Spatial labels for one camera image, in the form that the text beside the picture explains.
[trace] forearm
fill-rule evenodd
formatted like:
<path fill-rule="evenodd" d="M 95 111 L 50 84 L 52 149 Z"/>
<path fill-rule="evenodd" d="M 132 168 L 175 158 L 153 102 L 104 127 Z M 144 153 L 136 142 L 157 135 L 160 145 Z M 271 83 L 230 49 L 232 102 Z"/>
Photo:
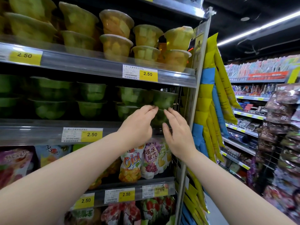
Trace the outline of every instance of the forearm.
<path fill-rule="evenodd" d="M 112 133 L 0 190 L 1 224 L 52 224 L 129 150 L 119 139 Z"/>
<path fill-rule="evenodd" d="M 230 225 L 295 224 L 202 153 L 194 150 L 192 155 L 185 159 L 185 163 Z"/>

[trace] person's left hand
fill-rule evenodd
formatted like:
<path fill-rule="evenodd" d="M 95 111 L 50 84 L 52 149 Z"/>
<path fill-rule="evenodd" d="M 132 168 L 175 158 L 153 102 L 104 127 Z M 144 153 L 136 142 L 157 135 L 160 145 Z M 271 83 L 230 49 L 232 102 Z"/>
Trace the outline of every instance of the person's left hand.
<path fill-rule="evenodd" d="M 126 148 L 137 148 L 152 137 L 150 122 L 155 117 L 158 107 L 145 105 L 130 115 L 119 128 L 119 136 L 126 142 Z"/>

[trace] fluorescent light strip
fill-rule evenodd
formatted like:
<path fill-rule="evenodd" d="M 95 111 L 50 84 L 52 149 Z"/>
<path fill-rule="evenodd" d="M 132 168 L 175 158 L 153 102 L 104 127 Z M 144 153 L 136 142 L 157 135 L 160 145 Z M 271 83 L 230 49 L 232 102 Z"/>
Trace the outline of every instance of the fluorescent light strip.
<path fill-rule="evenodd" d="M 267 23 L 267 24 L 265 24 L 265 25 L 263 25 L 263 26 L 261 26 L 261 27 L 258 27 L 258 28 L 255 28 L 255 29 L 253 29 L 253 30 L 247 31 L 247 32 L 245 32 L 245 33 L 243 33 L 243 34 L 237 35 L 237 36 L 232 37 L 232 38 L 230 38 L 230 39 L 224 40 L 224 41 L 218 43 L 218 46 L 227 44 L 227 43 L 232 42 L 232 41 L 234 41 L 234 40 L 237 40 L 237 39 L 239 39 L 239 38 L 242 38 L 242 37 L 245 37 L 245 36 L 247 36 L 247 35 L 253 34 L 254 32 L 257 32 L 257 31 L 259 31 L 259 30 L 262 30 L 262 29 L 265 29 L 265 28 L 274 26 L 274 25 L 276 25 L 276 24 L 279 24 L 279 23 L 281 23 L 281 22 L 284 22 L 284 21 L 286 21 L 286 20 L 289 20 L 289 19 L 292 19 L 292 18 L 295 18 L 295 17 L 298 17 L 298 16 L 300 16 L 300 11 L 295 12 L 295 13 L 290 14 L 290 15 L 287 15 L 287 16 L 285 16 L 285 17 L 282 17 L 282 18 L 280 18 L 280 19 L 278 19 L 278 20 L 275 20 L 275 21 L 272 21 L 272 22 L 270 22 L 270 23 Z"/>

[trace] linear led light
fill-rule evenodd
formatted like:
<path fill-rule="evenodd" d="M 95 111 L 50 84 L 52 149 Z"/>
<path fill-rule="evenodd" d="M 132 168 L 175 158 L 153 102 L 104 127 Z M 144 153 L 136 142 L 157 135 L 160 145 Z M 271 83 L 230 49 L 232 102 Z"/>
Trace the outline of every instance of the linear led light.
<path fill-rule="evenodd" d="M 255 28 L 255 29 L 253 29 L 253 30 L 247 31 L 247 32 L 245 32 L 245 33 L 243 33 L 243 34 L 237 35 L 237 36 L 232 37 L 232 38 L 230 38 L 230 39 L 224 40 L 224 41 L 218 43 L 217 45 L 218 45 L 218 46 L 221 46 L 221 45 L 227 44 L 227 43 L 232 42 L 232 41 L 234 41 L 234 40 L 237 40 L 237 39 L 239 39 L 239 38 L 242 38 L 242 37 L 245 37 L 245 36 L 247 36 L 247 35 L 253 34 L 254 32 L 257 32 L 257 31 L 259 31 L 259 30 L 262 30 L 262 29 L 265 29 L 265 28 L 274 26 L 274 25 L 276 25 L 276 24 L 279 24 L 279 23 L 281 23 L 281 22 L 284 22 L 284 21 L 286 21 L 286 20 L 289 20 L 289 19 L 292 19 L 292 18 L 295 18 L 295 17 L 298 17 L 298 16 L 300 16 L 300 11 L 295 12 L 295 13 L 290 14 L 290 15 L 287 15 L 287 16 L 285 16 L 285 17 L 279 18 L 278 20 L 272 21 L 272 22 L 267 23 L 267 24 L 265 24 L 265 25 L 263 25 L 263 26 L 261 26 L 261 27 L 257 27 L 257 28 Z"/>

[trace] hand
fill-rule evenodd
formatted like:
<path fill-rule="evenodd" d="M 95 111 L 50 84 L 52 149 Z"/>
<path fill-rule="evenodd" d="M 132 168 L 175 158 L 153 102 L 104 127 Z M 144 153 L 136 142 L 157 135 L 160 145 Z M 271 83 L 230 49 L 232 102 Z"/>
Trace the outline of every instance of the hand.
<path fill-rule="evenodd" d="M 127 150 L 137 148 L 148 142 L 152 137 L 150 122 L 155 117 L 158 107 L 145 105 L 136 110 L 121 125 L 118 132 L 120 137 L 125 140 Z"/>
<path fill-rule="evenodd" d="M 177 111 L 169 108 L 164 110 L 164 113 L 173 131 L 173 134 L 171 134 L 168 125 L 163 123 L 163 134 L 166 142 L 172 153 L 186 163 L 189 156 L 197 151 L 190 127 Z"/>

